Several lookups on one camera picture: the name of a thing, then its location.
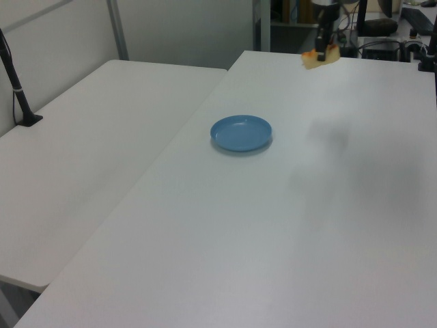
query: tabletop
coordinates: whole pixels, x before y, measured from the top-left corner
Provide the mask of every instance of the tabletop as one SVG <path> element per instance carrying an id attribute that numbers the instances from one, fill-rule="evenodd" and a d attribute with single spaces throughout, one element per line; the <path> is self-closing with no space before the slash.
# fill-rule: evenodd
<path id="1" fill-rule="evenodd" d="M 436 146 L 433 74 L 245 52 L 16 328 L 433 327 Z"/>
<path id="2" fill-rule="evenodd" d="M 0 280 L 44 290 L 225 73 L 109 61 L 0 138 Z"/>

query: black cable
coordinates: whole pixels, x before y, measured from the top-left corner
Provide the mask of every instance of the black cable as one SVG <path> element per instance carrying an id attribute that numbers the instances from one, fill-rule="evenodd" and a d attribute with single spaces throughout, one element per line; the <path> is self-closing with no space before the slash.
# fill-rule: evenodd
<path id="1" fill-rule="evenodd" d="M 397 43 L 397 44 L 401 44 L 401 42 L 394 41 L 394 40 L 373 41 L 373 42 L 369 42 L 369 43 L 363 44 L 362 46 L 360 46 L 358 48 L 358 50 L 359 49 L 363 49 L 363 48 L 367 48 L 368 46 L 376 46 L 378 44 L 385 44 L 385 43 Z"/>
<path id="2" fill-rule="evenodd" d="M 363 53 L 360 51 L 360 49 L 358 49 L 358 47 L 355 45 L 355 43 L 352 41 L 352 39 L 350 39 L 349 42 L 362 57 Z"/>
<path id="3" fill-rule="evenodd" d="M 8 49 L 8 53 L 9 53 L 9 57 L 11 59 L 12 62 L 12 53 L 11 53 L 11 49 L 9 47 L 8 41 L 6 41 L 6 38 L 2 32 L 2 30 L 0 29 L 0 38 L 5 42 L 6 48 Z"/>
<path id="4" fill-rule="evenodd" d="M 348 24 L 346 25 L 346 27 L 345 27 L 344 29 L 340 29 L 340 28 L 338 28 L 338 29 L 337 29 L 337 34 L 338 34 L 339 32 L 344 32 L 346 29 L 349 28 L 349 25 L 350 25 L 350 13 L 348 12 L 348 9 L 344 6 L 343 3 L 341 4 L 341 7 L 343 8 L 343 10 L 344 10 L 345 13 L 346 13 L 346 18 L 348 19 Z"/>
<path id="5" fill-rule="evenodd" d="M 358 8 L 359 4 L 360 4 L 360 1 L 356 4 L 354 10 L 352 11 L 352 22 L 350 23 L 351 24 L 351 28 L 354 27 L 354 16 L 355 16 L 355 12 L 356 12 L 356 9 Z"/>
<path id="6" fill-rule="evenodd" d="M 15 92 L 14 91 L 12 91 L 12 117 L 14 118 L 15 126 L 17 126 L 18 124 L 16 123 L 16 119 L 15 119 Z"/>
<path id="7" fill-rule="evenodd" d="M 8 41 L 6 41 L 6 38 L 2 32 L 2 30 L 0 29 L 0 38 L 3 40 L 3 42 L 6 45 L 6 48 L 8 49 L 8 54 L 9 57 L 11 59 L 11 63 L 12 63 L 12 52 L 11 52 L 11 48 L 9 47 Z M 17 126 L 18 124 L 16 123 L 16 118 L 15 118 L 15 92 L 14 90 L 12 90 L 12 117 L 14 118 L 14 124 L 15 126 Z"/>

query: white wall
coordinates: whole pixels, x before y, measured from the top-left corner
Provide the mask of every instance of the white wall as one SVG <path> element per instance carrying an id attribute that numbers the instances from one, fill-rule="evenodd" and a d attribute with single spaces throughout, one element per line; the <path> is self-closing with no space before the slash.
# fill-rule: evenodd
<path id="1" fill-rule="evenodd" d="M 129 59 L 229 69 L 253 49 L 253 0 L 119 0 Z"/>
<path id="2" fill-rule="evenodd" d="M 0 0 L 0 28 L 5 29 L 64 0 Z"/>
<path id="3" fill-rule="evenodd" d="M 105 0 L 74 0 L 5 37 L 32 111 L 103 63 L 118 59 Z M 17 102 L 16 113 L 20 117 Z M 0 136 L 12 127 L 12 87 L 0 64 Z"/>

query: desk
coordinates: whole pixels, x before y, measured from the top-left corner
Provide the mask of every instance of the desk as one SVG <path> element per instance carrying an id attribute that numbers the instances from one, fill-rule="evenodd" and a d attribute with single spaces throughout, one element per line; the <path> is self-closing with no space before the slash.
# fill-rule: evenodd
<path id="1" fill-rule="evenodd" d="M 43 291 L 224 74 L 110 61 L 0 138 L 0 280 Z"/>
<path id="2" fill-rule="evenodd" d="M 436 146 L 433 74 L 245 52 L 16 328 L 432 327 Z"/>

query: blue plate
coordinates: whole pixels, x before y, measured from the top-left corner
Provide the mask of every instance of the blue plate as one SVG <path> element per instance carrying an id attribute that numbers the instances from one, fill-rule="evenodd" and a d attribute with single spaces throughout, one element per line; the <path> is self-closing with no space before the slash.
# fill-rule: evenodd
<path id="1" fill-rule="evenodd" d="M 248 152 L 264 146 L 272 135 L 272 127 L 262 118 L 236 115 L 223 118 L 211 128 L 211 138 L 222 148 Z"/>

